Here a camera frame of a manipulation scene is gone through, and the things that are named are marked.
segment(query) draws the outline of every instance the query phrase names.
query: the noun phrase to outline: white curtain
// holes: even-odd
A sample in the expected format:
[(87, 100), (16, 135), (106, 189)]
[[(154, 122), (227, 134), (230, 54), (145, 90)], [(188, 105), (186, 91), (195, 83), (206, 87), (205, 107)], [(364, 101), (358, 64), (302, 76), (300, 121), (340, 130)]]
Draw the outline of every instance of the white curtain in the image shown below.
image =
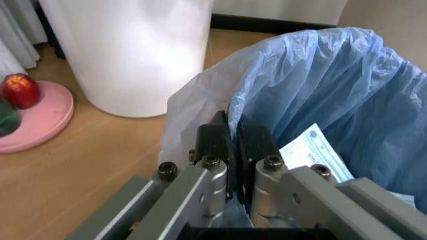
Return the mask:
[(0, 82), (37, 67), (33, 45), (48, 41), (31, 0), (0, 0)]

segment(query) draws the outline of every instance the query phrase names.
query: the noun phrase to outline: hex socket screw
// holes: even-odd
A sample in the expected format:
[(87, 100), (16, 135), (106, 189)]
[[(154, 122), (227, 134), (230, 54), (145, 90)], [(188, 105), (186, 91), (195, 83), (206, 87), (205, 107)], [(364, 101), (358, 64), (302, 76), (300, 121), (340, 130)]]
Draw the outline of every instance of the hex socket screw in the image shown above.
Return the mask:
[(322, 178), (324, 178), (326, 181), (329, 181), (331, 179), (331, 170), (322, 164), (314, 164), (311, 166), (311, 169), (315, 171), (317, 174), (319, 174)]
[(283, 160), (280, 156), (277, 155), (268, 155), (264, 159), (264, 168), (265, 170), (271, 171), (271, 172), (277, 172), (283, 167)]
[(210, 171), (216, 171), (220, 169), (220, 163), (220, 158), (213, 154), (206, 154), (201, 159), (202, 167)]
[(178, 167), (175, 163), (167, 161), (158, 166), (160, 180), (172, 182), (178, 175)]

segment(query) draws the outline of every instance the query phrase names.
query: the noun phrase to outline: white cylindrical container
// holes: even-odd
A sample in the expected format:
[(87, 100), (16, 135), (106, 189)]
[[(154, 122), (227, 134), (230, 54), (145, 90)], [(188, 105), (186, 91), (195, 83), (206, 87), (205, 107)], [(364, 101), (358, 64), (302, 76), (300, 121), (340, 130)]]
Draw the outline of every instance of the white cylindrical container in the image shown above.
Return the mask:
[(213, 0), (40, 0), (85, 96), (131, 118), (203, 70)]

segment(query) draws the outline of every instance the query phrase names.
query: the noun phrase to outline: wooden surface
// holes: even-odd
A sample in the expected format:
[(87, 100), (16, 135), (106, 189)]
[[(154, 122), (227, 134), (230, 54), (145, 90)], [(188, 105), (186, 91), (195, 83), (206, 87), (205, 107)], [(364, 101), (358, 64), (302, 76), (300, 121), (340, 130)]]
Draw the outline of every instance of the wooden surface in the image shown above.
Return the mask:
[[(273, 36), (212, 29), (205, 68)], [(84, 97), (67, 61), (47, 45), (37, 50), (41, 61), (28, 73), (70, 89), (75, 113), (49, 142), (0, 155), (0, 240), (64, 239), (133, 175), (151, 178), (161, 148), (165, 116), (102, 112)]]

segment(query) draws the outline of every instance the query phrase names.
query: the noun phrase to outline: blue plastic bag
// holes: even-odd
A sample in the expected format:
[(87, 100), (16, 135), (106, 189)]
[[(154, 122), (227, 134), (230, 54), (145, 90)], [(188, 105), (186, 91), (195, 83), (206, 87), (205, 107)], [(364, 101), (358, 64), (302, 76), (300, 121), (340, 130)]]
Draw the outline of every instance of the blue plastic bag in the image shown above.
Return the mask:
[(426, 74), (371, 30), (285, 34), (199, 74), (169, 99), (159, 161), (185, 166), (218, 110), (233, 137), (244, 114), (280, 148), (317, 123), (356, 178), (413, 195), (427, 213)]

